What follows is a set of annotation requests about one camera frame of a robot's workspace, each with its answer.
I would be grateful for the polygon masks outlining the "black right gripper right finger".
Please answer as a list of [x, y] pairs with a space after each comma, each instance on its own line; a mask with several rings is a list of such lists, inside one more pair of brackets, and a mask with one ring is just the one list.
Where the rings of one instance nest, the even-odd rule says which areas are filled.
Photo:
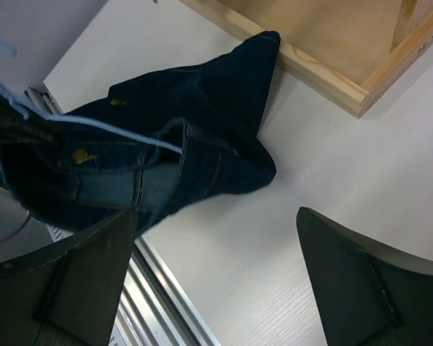
[[433, 345], [433, 261], [311, 208], [297, 233], [329, 345]]

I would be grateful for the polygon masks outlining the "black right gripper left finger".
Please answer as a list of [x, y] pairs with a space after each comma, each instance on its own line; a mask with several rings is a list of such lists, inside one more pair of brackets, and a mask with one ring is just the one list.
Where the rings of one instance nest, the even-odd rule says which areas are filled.
[[124, 210], [0, 263], [0, 345], [107, 345], [135, 234]]

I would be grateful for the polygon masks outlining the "dark blue denim garment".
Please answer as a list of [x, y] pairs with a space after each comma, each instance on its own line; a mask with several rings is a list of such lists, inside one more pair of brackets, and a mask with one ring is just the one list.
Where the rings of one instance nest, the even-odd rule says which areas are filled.
[[205, 63], [114, 84], [62, 114], [157, 138], [182, 154], [46, 120], [57, 144], [0, 143], [0, 187], [37, 220], [67, 231], [130, 208], [144, 233], [191, 204], [269, 185], [276, 166], [258, 131], [280, 43], [278, 32], [263, 31]]

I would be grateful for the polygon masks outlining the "light blue dark-denim hanger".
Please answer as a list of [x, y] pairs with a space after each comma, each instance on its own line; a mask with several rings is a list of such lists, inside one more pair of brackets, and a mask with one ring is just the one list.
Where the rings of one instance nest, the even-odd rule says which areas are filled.
[[131, 132], [129, 130], [124, 130], [122, 128], [116, 127], [114, 125], [110, 125], [104, 123], [99, 120], [94, 120], [88, 117], [80, 117], [74, 115], [53, 115], [48, 112], [44, 112], [39, 110], [36, 106], [31, 104], [29, 101], [22, 97], [18, 97], [17, 95], [10, 92], [3, 84], [0, 83], [0, 96], [2, 96], [11, 106], [12, 109], [16, 110], [24, 120], [29, 120], [31, 113], [35, 113], [37, 116], [41, 117], [44, 120], [58, 123], [73, 123], [80, 125], [88, 125], [94, 128], [98, 128], [100, 130], [107, 131], [109, 133], [115, 134], [117, 136], [121, 136], [124, 138], [129, 138], [133, 141], [138, 141], [140, 143], [145, 143], [152, 146], [157, 146], [160, 148], [165, 148], [170, 151], [173, 151], [177, 154], [182, 154], [183, 150], [181, 147], [173, 145], [171, 143], [162, 141], [157, 138], [151, 138], [147, 136], [143, 136], [138, 133]]

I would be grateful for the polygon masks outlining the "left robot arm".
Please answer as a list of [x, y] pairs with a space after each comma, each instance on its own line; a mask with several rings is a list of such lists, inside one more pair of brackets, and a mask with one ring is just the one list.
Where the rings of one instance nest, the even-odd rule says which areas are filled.
[[27, 114], [25, 119], [0, 95], [0, 143], [58, 143], [52, 125], [32, 111]]

